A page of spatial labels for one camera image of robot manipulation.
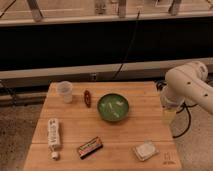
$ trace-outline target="speckled floor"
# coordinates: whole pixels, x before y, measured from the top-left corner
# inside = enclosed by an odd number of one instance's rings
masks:
[[[21,171],[42,105],[0,108],[0,170]]]
[[[42,105],[0,108],[0,170],[21,171]],[[175,139],[182,171],[213,170],[213,116],[199,106],[190,109],[192,125]],[[174,135],[187,125],[187,114],[178,114],[171,124]]]

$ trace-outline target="black cable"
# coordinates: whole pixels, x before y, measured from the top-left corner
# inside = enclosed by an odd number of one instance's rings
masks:
[[[134,45],[136,34],[137,34],[139,18],[140,18],[140,11],[138,12],[138,15],[137,15],[137,19],[136,19],[136,22],[135,22],[135,28],[134,28],[134,31],[133,31],[133,34],[132,34],[132,39],[130,41],[129,47],[128,47],[127,52],[126,52],[126,55],[125,55],[125,57],[124,57],[121,65],[120,65],[119,69],[113,75],[113,77],[111,78],[111,80],[115,80],[117,78],[118,74],[121,72],[121,69],[123,68],[124,63],[128,59],[130,52],[132,51],[132,47]]]
[[[184,109],[185,109],[185,108],[184,108],[184,107],[182,107],[179,111],[177,111],[177,112],[176,112],[176,114],[179,114],[179,113],[183,112],[183,111],[184,111]]]
[[[196,107],[197,104],[194,104],[194,105],[187,105],[188,108],[193,108],[193,107]]]
[[[188,130],[189,130],[190,127],[191,127],[191,113],[190,113],[190,111],[189,111],[189,109],[188,109],[188,106],[186,105],[185,102],[184,102],[183,106],[184,106],[183,109],[186,109],[187,114],[188,114],[188,118],[189,118],[188,125],[187,125],[186,129],[185,129],[181,134],[179,134],[179,135],[174,135],[173,138],[180,138],[180,137],[182,137],[184,134],[186,134],[186,133],[188,132]]]
[[[9,4],[7,6],[7,8],[4,9],[4,11],[2,11],[2,14],[0,15],[0,18],[3,17],[3,15],[7,12],[7,10],[16,2],[16,0],[14,0],[11,4]]]

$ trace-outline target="clear cup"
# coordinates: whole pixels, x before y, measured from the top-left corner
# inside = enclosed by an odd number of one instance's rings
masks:
[[[69,81],[59,82],[56,87],[56,91],[64,103],[72,102],[72,89],[73,85]]]

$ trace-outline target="wooden table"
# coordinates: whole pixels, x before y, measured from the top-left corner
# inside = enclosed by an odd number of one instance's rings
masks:
[[[73,83],[73,102],[65,104],[50,85],[24,171],[180,171],[181,164],[170,129],[162,123],[159,94],[153,82]],[[84,104],[83,93],[92,94],[92,107]],[[110,124],[102,120],[97,102],[107,93],[119,93],[129,101],[129,117]],[[59,118],[63,148],[53,161],[47,144],[47,121]],[[77,147],[99,136],[104,148],[81,160]],[[154,141],[160,153],[140,162],[132,148]]]

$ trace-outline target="chocolate bar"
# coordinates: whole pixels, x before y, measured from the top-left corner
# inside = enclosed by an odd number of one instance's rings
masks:
[[[87,142],[86,144],[78,147],[77,151],[81,159],[84,159],[88,155],[92,154],[93,152],[97,151],[98,149],[102,148],[103,144],[99,137],[92,139],[91,141]]]

